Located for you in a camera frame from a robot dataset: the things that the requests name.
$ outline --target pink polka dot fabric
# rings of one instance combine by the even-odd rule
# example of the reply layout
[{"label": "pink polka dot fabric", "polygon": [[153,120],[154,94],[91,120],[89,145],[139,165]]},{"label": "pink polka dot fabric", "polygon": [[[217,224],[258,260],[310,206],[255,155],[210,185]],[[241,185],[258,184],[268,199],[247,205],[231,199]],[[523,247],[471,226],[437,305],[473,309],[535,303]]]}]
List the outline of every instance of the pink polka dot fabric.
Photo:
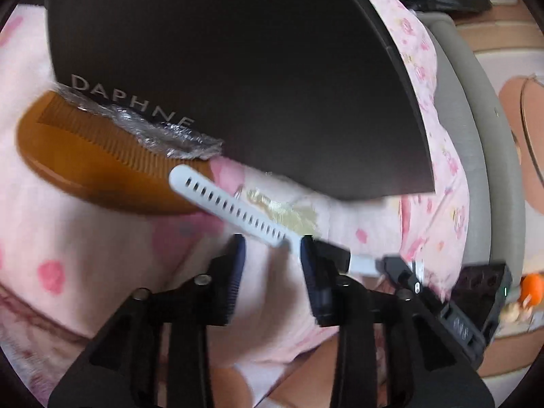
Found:
[{"label": "pink polka dot fabric", "polygon": [[[422,24],[398,0],[370,1],[413,84],[436,192],[346,204],[224,158],[212,161],[212,170],[230,193],[258,188],[274,201],[312,208],[320,236],[354,253],[423,259],[425,279],[447,293],[461,265],[469,191],[433,105],[436,55]],[[81,350],[81,339],[93,336],[134,288],[162,290],[204,271],[235,231],[201,212],[150,218],[105,210],[28,170],[14,144],[17,121],[52,84],[45,11],[20,6],[0,34],[0,291],[25,310],[0,305],[0,345],[41,400]],[[298,259],[251,238],[247,253],[233,323],[209,330],[213,364],[289,362],[334,334],[315,326]],[[36,329],[29,339],[28,327],[45,322],[17,312],[41,314],[55,330]],[[76,346],[70,336],[79,339]]]}]

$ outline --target bedsheet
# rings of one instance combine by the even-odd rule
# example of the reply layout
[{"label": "bedsheet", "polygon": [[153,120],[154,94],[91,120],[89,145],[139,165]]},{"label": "bedsheet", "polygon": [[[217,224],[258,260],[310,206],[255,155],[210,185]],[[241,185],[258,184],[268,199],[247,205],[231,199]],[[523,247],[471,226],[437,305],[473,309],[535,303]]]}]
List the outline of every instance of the bedsheet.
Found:
[{"label": "bedsheet", "polygon": [[[273,218],[276,206],[303,216],[304,229],[354,253],[423,260],[424,282],[445,297],[461,267],[469,190],[433,105],[435,51],[398,0],[370,1],[413,84],[435,193],[343,203],[224,158],[211,162],[214,177]],[[235,232],[203,212],[151,217],[106,210],[29,170],[16,150],[17,121],[53,81],[46,11],[20,5],[0,33],[0,346],[43,403],[86,339],[134,288],[163,290],[204,271]],[[315,326],[297,259],[251,238],[247,253],[232,324],[209,330],[213,366],[289,363],[336,332]]]}]

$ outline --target comb teeth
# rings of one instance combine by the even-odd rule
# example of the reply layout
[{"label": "comb teeth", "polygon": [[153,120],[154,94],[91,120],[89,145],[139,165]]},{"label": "comb teeth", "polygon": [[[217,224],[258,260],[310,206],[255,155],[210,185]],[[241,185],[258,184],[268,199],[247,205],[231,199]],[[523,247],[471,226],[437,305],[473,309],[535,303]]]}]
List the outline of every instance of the comb teeth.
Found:
[{"label": "comb teeth", "polygon": [[297,256],[300,235],[272,221],[255,207],[232,197],[191,167],[180,165],[173,169],[169,182],[172,190],[186,200],[237,226],[245,234],[258,237],[272,247],[281,247],[289,242],[291,250]]},{"label": "comb teeth", "polygon": [[143,148],[134,136],[110,119],[80,110],[61,96],[51,100],[38,122],[73,133],[101,147],[132,170],[153,177],[168,178],[175,166],[192,165],[191,161],[167,158]]}]

